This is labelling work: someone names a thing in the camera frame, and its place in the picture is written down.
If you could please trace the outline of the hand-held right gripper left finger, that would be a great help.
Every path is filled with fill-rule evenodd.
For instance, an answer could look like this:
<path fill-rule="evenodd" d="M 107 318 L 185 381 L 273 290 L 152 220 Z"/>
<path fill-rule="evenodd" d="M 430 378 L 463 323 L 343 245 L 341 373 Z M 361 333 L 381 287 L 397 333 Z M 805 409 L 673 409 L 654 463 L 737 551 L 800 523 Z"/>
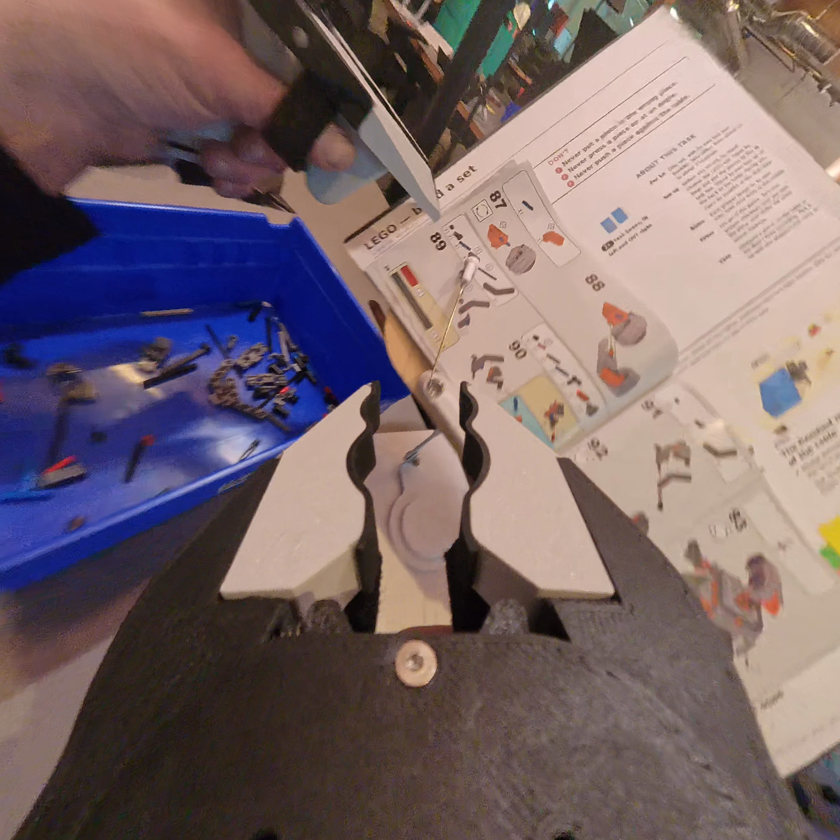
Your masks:
<path fill-rule="evenodd" d="M 345 609 L 373 594 L 381 567 L 364 481 L 375 465 L 379 382 L 362 385 L 279 457 L 219 594 Z"/>

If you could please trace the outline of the large white instruction sheet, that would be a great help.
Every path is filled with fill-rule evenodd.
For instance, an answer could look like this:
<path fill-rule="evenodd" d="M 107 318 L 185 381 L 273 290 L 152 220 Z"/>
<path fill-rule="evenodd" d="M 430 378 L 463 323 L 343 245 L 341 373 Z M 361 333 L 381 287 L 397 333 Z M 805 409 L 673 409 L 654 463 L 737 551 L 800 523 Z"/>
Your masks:
<path fill-rule="evenodd" d="M 674 377 L 758 448 L 838 569 L 838 184 L 674 10 L 439 176 L 440 219 L 509 163 L 532 169 L 565 233 L 662 319 Z M 418 207 L 405 201 L 346 241 L 362 270 L 354 243 L 406 203 Z M 838 749 L 838 646 L 769 693 L 737 666 L 782 774 Z"/>

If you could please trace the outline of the pile of small dark bricks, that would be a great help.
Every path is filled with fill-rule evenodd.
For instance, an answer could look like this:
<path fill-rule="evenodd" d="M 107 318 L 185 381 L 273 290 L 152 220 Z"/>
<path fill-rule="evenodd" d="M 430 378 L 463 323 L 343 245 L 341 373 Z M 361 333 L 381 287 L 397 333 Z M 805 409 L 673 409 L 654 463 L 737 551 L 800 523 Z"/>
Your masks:
<path fill-rule="evenodd" d="M 62 324 L 2 344 L 2 549 L 101 526 L 289 443 L 337 405 L 266 303 Z"/>

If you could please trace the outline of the white tablet stand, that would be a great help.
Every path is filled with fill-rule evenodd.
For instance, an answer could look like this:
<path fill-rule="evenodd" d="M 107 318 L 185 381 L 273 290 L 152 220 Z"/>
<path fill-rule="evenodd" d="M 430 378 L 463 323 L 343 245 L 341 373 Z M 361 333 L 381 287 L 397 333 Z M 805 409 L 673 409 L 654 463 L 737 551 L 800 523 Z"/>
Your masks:
<path fill-rule="evenodd" d="M 451 629 L 445 554 L 459 535 L 467 479 L 455 447 L 413 397 L 388 406 L 365 481 L 374 503 L 382 572 L 379 634 Z"/>

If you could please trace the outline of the blue bin with white tag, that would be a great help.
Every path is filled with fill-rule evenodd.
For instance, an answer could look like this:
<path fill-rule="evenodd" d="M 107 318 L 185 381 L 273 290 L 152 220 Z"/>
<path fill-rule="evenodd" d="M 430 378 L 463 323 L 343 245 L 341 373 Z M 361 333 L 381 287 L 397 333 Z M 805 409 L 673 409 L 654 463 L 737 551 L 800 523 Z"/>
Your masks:
<path fill-rule="evenodd" d="M 301 221 L 273 225 L 252 213 L 76 205 L 99 236 L 2 286 L 2 344 L 15 335 L 41 338 L 62 324 L 91 319 L 266 303 L 317 344 L 311 356 L 338 402 L 370 382 L 380 383 L 383 408 L 407 396 L 378 329 Z M 249 465 L 101 526 L 42 540 L 31 549 L 8 551 L 1 545 L 2 591 L 41 581 L 240 487 L 310 426 Z"/>

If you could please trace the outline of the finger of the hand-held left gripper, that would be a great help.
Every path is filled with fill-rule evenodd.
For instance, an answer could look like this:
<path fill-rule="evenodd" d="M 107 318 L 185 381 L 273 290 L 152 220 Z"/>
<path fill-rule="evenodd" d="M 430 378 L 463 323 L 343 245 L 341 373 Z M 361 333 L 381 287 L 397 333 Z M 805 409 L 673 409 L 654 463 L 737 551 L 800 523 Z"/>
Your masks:
<path fill-rule="evenodd" d="M 401 120 L 387 108 L 372 108 L 358 128 L 361 148 L 379 173 L 391 174 L 428 217 L 441 217 L 437 188 L 427 158 Z"/>

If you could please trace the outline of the black pole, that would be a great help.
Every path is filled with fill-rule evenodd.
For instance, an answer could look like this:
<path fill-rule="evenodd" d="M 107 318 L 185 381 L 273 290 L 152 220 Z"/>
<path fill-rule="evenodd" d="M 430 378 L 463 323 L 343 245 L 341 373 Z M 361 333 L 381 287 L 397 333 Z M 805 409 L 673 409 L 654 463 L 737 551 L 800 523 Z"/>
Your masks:
<path fill-rule="evenodd" d="M 414 134 L 418 147 L 429 154 L 447 128 L 458 102 L 469 88 L 481 62 L 487 56 L 502 23 L 514 8 L 514 1 L 479 2 L 464 37 L 437 86 L 422 122 Z"/>

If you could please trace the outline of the green bag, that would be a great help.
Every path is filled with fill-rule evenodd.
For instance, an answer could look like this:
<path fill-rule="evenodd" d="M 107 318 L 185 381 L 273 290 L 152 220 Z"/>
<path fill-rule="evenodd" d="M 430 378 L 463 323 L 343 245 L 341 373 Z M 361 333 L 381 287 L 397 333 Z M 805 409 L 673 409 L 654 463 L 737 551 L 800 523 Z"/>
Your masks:
<path fill-rule="evenodd" d="M 459 47 L 482 4 L 481 1 L 444 1 L 438 5 L 431 25 L 453 52 Z M 504 58 L 520 29 L 519 23 L 520 14 L 513 8 L 500 24 L 488 57 L 499 54 Z"/>

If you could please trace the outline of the instruction booklet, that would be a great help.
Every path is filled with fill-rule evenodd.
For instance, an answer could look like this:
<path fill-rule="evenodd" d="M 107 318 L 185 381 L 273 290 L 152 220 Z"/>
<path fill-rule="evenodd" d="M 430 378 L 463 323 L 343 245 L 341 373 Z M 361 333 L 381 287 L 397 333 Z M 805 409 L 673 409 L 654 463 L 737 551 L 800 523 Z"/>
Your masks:
<path fill-rule="evenodd" d="M 470 382 L 572 459 L 665 553 L 731 639 L 752 689 L 838 646 L 838 569 L 771 487 L 759 450 L 674 377 L 662 319 L 562 229 L 507 164 L 436 222 L 412 203 L 353 243 L 442 393 Z"/>

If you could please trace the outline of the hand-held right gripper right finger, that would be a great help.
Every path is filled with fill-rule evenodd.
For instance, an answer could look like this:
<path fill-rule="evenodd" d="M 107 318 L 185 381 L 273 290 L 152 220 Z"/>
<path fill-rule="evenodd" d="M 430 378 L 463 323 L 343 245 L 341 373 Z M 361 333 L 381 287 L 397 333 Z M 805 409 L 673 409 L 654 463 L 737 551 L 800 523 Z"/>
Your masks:
<path fill-rule="evenodd" d="M 453 613 L 510 600 L 534 614 L 542 602 L 612 598 L 561 458 L 467 382 L 458 421 L 467 492 L 446 553 Z"/>

